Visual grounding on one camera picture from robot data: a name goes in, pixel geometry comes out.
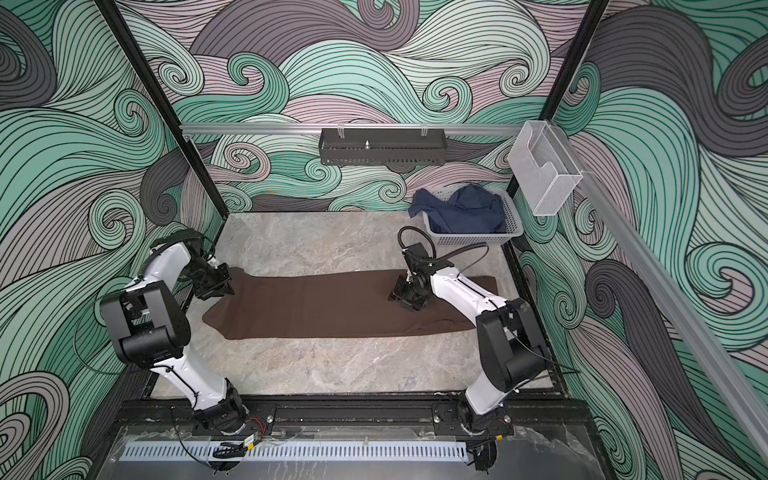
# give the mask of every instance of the vent cover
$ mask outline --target vent cover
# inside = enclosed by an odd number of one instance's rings
[[[184,446],[197,458],[222,462],[211,453],[217,443],[207,441],[184,442]],[[231,461],[247,462],[464,462],[468,461],[464,442],[420,441],[352,441],[316,442],[290,440],[274,446],[257,445],[244,458]],[[185,462],[194,460],[181,448],[179,442],[128,442],[120,457],[121,462]]]
[[[325,165],[386,165],[402,172],[444,164],[448,142],[442,129],[324,128],[319,149]]]

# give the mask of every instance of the gray plastic basket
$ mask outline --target gray plastic basket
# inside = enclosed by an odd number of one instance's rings
[[[439,200],[448,201],[451,195],[464,184],[451,185],[444,188],[427,188],[429,192]],[[498,188],[485,188],[492,194],[500,196],[504,205],[504,220],[507,224],[507,233],[435,233],[429,227],[429,217],[426,212],[422,212],[422,219],[426,232],[435,241],[437,245],[466,245],[469,243],[486,242],[488,245],[501,245],[507,243],[512,237],[520,237],[523,234],[523,224],[520,221],[515,204],[506,191]]]

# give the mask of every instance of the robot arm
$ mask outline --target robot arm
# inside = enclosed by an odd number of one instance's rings
[[[190,325],[171,290],[180,275],[202,300],[233,293],[225,263],[206,259],[203,236],[188,229],[156,240],[144,271],[122,291],[101,301],[101,314],[118,358],[167,378],[190,400],[205,428],[235,432],[245,419],[237,390],[200,358]],[[143,316],[149,316],[142,322]]]
[[[403,247],[408,277],[398,279],[390,299],[420,310],[437,296],[475,324],[482,372],[467,388],[466,398],[475,414],[484,415],[546,369],[547,347],[527,302],[508,301],[483,289],[447,261],[450,255],[429,257],[421,243]]]

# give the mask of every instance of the white vent grille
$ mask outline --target white vent grille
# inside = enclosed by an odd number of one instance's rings
[[[184,442],[184,446],[197,458],[218,461],[211,454],[217,443],[205,441]],[[169,462],[194,460],[181,448],[179,442],[129,442],[125,446],[122,462]],[[464,442],[430,441],[355,441],[322,442],[291,440],[278,445],[257,445],[244,458],[249,462],[464,462],[468,461]]]

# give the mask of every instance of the brown cloth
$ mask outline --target brown cloth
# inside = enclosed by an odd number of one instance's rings
[[[388,301],[404,270],[313,276],[251,276],[230,269],[226,295],[203,321],[226,339],[363,338],[459,332],[474,328],[450,303],[433,297],[420,312]],[[472,279],[496,293],[496,279]]]

